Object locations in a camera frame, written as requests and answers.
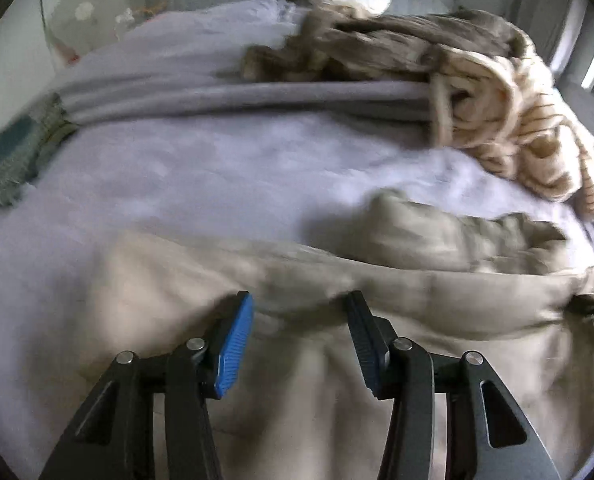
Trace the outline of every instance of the crumpled blanket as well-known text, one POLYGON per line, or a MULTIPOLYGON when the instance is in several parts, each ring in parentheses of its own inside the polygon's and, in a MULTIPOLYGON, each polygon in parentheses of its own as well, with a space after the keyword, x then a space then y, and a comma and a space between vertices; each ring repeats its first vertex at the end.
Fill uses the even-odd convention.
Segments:
MULTIPOLYGON (((594 445, 594 321, 564 306, 592 278, 561 268, 556 228, 459 219, 385 191, 357 233, 361 262, 295 244, 125 233, 82 312, 82 372, 93 383, 119 351, 170 351, 203 332, 224 295, 247 289, 256 313, 239 379, 209 404, 224 476, 373 478, 391 403, 363 384, 337 302, 359 288, 376 315, 428 351, 482 352, 569 478, 594 445), (535 261, 542 274, 499 272, 535 261)), ((445 474, 443 431, 438 397, 433 479, 445 474)))
POLYGON ((242 75, 256 81, 429 80, 436 146, 475 156, 548 200, 581 190, 594 220, 594 137, 554 89, 522 30, 482 10, 360 20, 317 9, 283 48, 252 46, 242 75))

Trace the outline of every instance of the bed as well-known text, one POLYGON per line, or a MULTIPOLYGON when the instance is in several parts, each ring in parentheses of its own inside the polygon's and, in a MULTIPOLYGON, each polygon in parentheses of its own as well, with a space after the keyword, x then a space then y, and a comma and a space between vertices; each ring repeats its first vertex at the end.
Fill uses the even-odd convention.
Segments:
MULTIPOLYGON (((272 106, 232 109, 232 96, 246 93, 237 76, 244 48, 279 46, 304 16, 295 3, 148 1, 182 12, 58 76, 53 89, 80 130, 14 208, 0 209, 0 452, 20 479, 37 477, 87 393, 72 334, 101 254, 126 227, 336 251, 371 193, 396 187, 455 214, 552 221, 570 238, 571 266, 594 266, 587 227, 569 205, 498 179, 464 153, 429 149, 426 125, 410 117, 370 106, 349 113, 348 101, 382 103, 383 87, 358 84, 352 99, 326 87, 326 99, 293 100, 284 86, 272 106)), ((455 5, 395 0, 392 10, 455 5)), ((390 94, 425 95, 393 85, 390 94)), ((567 476, 591 448, 567 462, 567 476)))

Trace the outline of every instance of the beige fleece blanket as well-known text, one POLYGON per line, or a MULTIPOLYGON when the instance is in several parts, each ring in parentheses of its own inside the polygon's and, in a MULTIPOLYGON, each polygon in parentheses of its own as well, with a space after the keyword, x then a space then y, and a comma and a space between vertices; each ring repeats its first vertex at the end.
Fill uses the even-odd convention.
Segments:
MULTIPOLYGON (((384 192, 355 238, 349 252, 363 262, 295 244, 127 232, 92 289, 82 370, 94 382, 119 351, 169 351, 203 332, 220 298, 247 289, 256 312, 239 379, 209 405, 225 478, 374 478, 392 404, 363 384, 337 299, 358 288, 427 351, 482 352, 569 478, 594 445, 594 322, 562 308, 593 283, 562 268, 557 229, 522 215, 457 218, 384 192)), ((432 478, 443 478, 442 396, 434 457, 432 478)))

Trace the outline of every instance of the green cloth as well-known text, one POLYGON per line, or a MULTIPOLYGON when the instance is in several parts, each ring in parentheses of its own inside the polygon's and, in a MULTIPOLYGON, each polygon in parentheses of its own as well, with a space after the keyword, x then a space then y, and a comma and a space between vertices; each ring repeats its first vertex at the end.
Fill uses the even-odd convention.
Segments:
POLYGON ((59 96, 35 102, 0 132, 0 205, 20 197, 21 186, 49 163, 59 145, 77 131, 66 118, 59 96))

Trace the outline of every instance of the metal screw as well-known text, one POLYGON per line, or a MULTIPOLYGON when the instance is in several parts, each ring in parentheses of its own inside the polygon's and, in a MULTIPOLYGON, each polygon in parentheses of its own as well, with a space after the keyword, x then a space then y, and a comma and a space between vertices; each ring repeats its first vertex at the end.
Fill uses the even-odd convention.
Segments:
POLYGON ((479 352, 468 352, 466 354, 466 361, 471 365, 480 365, 484 362, 484 356, 479 352))
POLYGON ((397 339, 392 342, 392 346, 394 346, 397 350, 406 351, 413 348, 413 342, 405 337, 397 337, 397 339))
POLYGON ((201 350, 204 345, 205 341, 200 337, 194 337, 186 341, 186 348, 193 351, 201 350))
POLYGON ((135 357, 135 354, 133 354, 130 350, 124 350, 123 352, 119 352, 119 354, 117 354, 116 360, 120 365, 127 365, 131 363, 133 357, 135 357))

